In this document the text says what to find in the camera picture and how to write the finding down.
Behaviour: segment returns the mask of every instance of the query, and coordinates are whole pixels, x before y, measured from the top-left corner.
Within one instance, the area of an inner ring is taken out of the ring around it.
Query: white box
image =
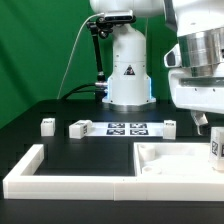
[[[142,145],[155,148],[154,160],[141,158]],[[224,173],[212,168],[209,153],[209,143],[134,143],[135,192],[142,183],[146,200],[223,201]]]
[[[176,139],[176,121],[165,120],[163,126],[163,139]]]
[[[81,139],[89,134],[92,129],[92,121],[79,120],[75,124],[69,126],[69,137]]]
[[[40,125],[40,129],[41,129],[41,136],[54,136],[55,118],[43,119]]]

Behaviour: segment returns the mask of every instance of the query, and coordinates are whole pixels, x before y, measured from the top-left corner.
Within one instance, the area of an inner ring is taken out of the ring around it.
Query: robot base
[[[114,103],[103,101],[103,108],[120,112],[139,112],[154,109],[156,107],[155,103],[155,98],[152,98],[148,103],[142,105],[117,105]]]

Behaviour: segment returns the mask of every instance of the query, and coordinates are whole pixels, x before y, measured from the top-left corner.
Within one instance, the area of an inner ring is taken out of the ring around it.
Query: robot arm
[[[163,0],[90,0],[95,13],[132,10],[136,17],[152,17],[163,13]]]
[[[175,12],[178,44],[165,56],[176,107],[191,110],[198,126],[204,112],[224,114],[224,1],[166,0]]]

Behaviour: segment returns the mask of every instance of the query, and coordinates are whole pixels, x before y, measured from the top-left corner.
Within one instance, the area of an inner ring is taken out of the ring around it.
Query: small white block
[[[149,162],[155,159],[155,146],[150,144],[138,145],[140,161]]]
[[[55,118],[45,118],[42,120],[41,136],[54,136],[55,132]]]
[[[216,170],[224,170],[223,127],[212,127],[209,162]]]
[[[92,129],[92,121],[79,120],[76,123],[69,126],[69,137],[81,139],[85,135],[89,134]]]
[[[176,139],[176,121],[165,120],[163,125],[163,139]]]

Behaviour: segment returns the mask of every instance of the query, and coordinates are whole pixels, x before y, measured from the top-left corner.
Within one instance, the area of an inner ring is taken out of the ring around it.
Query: printed label
[[[222,153],[221,153],[221,157],[224,157],[224,145],[222,145]]]
[[[147,124],[130,124],[130,128],[147,128]]]
[[[166,123],[166,126],[174,126],[174,123]]]
[[[108,128],[125,128],[125,124],[110,123],[108,124]]]
[[[83,125],[85,125],[85,123],[75,123],[75,125],[83,126]]]
[[[84,127],[83,127],[83,134],[86,134],[87,133],[87,125],[85,125]]]
[[[125,130],[123,129],[108,129],[107,135],[125,135]]]
[[[149,135],[148,130],[131,130],[130,135]]]
[[[212,142],[212,153],[214,154],[214,155],[218,155],[218,144],[216,143],[216,142]]]

